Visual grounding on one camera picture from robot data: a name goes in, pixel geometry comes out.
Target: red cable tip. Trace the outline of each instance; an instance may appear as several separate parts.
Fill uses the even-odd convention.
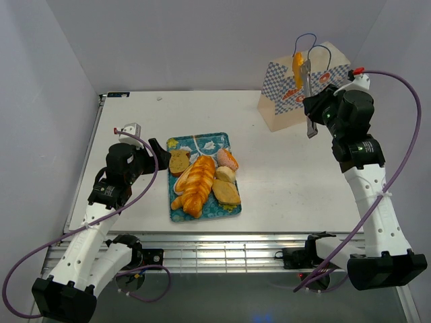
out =
[[[353,75],[363,74],[364,71],[365,71],[364,67],[358,67],[357,69],[354,69]]]

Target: metal frame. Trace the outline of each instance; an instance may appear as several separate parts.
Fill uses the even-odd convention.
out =
[[[86,151],[72,207],[66,220],[65,232],[69,231],[69,224],[105,99],[106,94],[100,96],[96,122]],[[121,233],[111,232],[108,239],[113,240]],[[164,249],[164,265],[172,273],[297,273],[307,271],[286,270],[283,268],[282,260],[275,259],[274,256],[282,248],[291,248],[292,251],[303,248],[308,234],[133,234],[141,240],[144,248]],[[340,239],[347,236],[347,234],[337,235]],[[71,238],[68,238],[49,248],[42,269],[42,276],[47,275],[54,268],[70,241]],[[364,234],[356,234],[350,243],[355,247],[364,249]],[[107,246],[101,246],[98,257],[107,250]],[[407,322],[420,322],[409,287],[397,287],[397,292]],[[34,306],[32,313],[37,314],[37,312],[37,308]]]

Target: white wall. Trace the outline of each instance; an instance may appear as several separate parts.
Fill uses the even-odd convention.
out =
[[[99,94],[260,89],[269,60],[314,31],[349,58],[386,0],[48,0]]]
[[[45,0],[0,0],[0,279],[62,232],[90,138],[98,96]],[[45,252],[9,284],[30,313]],[[1,322],[23,322],[0,305]]]
[[[356,66],[404,76],[422,101],[420,136],[392,191],[393,204],[404,234],[413,251],[424,253],[428,262],[431,262],[430,17],[429,1],[388,1],[354,62]],[[416,106],[408,90],[397,81],[372,75],[371,82],[376,100],[371,133],[383,146],[388,173],[392,176],[411,139]],[[430,268],[410,284],[423,322],[431,322],[430,286]]]

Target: teal patterned tray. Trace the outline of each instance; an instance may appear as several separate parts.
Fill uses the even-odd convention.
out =
[[[226,133],[208,133],[204,135],[186,136],[171,138],[167,141],[168,151],[183,149],[190,151],[190,163],[194,163],[200,155],[209,155],[217,161],[217,151],[225,148],[230,151],[229,136]],[[170,204],[176,199],[174,185],[178,178],[170,172],[168,175],[169,184],[169,209]],[[231,217],[241,212],[241,205],[221,205],[218,203],[214,193],[211,191],[208,201],[202,208],[202,216],[195,219],[189,214],[184,213],[183,209],[173,211],[170,209],[170,219],[173,222],[180,223],[186,221],[198,221],[206,219],[219,219],[222,217]]]

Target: blue checkered pattern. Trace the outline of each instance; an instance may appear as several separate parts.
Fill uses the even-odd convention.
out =
[[[262,94],[271,101],[276,101],[278,89],[283,82],[284,75],[288,71],[288,67],[279,63],[269,62],[265,80],[263,82]]]
[[[349,67],[350,65],[339,65],[328,71],[311,73],[311,88],[312,88],[313,94],[317,94],[322,89],[327,87],[330,83],[338,87],[341,86],[343,84],[343,81],[346,78],[347,72],[349,71]],[[330,77],[328,78],[328,80],[321,83],[319,79],[325,73],[329,73]],[[288,77],[287,79],[284,79],[282,81],[282,84],[279,87],[278,95],[276,97],[277,101],[275,102],[275,115],[288,112],[288,111],[293,111],[297,108],[303,107],[302,102],[296,101],[296,98],[298,96],[304,95],[303,89],[296,92],[293,96],[290,96],[286,100],[283,100],[283,97],[286,94],[286,92],[290,89],[295,89],[295,88],[296,88],[296,84],[293,76]]]

